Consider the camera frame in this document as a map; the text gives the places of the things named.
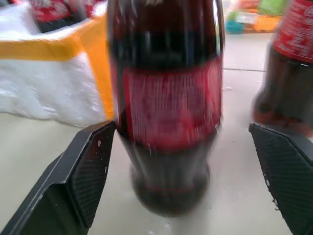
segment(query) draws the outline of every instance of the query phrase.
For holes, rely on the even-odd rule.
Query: floor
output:
[[[226,38],[224,119],[209,157],[211,185],[203,202],[181,218],[148,212],[133,193],[130,160],[115,135],[107,184],[89,235],[291,235],[272,203],[248,132],[270,38],[270,34]],[[8,114],[0,114],[0,127],[1,231],[79,128]]]

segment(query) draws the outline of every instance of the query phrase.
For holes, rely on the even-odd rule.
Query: black plastic part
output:
[[[86,235],[106,182],[115,125],[80,131],[44,171],[1,235]]]
[[[251,124],[269,191],[294,235],[313,235],[313,143],[304,135]]]

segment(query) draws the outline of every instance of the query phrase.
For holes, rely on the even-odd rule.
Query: red label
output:
[[[293,59],[313,63],[313,2],[292,0],[274,48]]]
[[[221,61],[218,57],[201,67],[167,73],[124,69],[130,139],[173,149],[207,138],[220,124],[222,114]]]
[[[93,7],[103,0],[85,0],[86,1],[86,16],[89,18],[92,16]]]
[[[30,3],[39,22],[55,21],[70,15],[65,0],[31,0]]]

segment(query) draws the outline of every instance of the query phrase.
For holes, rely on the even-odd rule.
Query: dark brown liquid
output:
[[[109,49],[117,66],[117,129],[132,160],[132,183],[143,205],[175,216],[192,209],[209,183],[206,161],[216,131],[181,149],[152,148],[131,140],[126,114],[124,71],[155,72],[201,66],[222,56],[224,31],[217,3],[212,0],[109,1]]]
[[[257,96],[254,119],[306,136],[313,134],[313,64],[284,56],[273,48],[266,83]]]

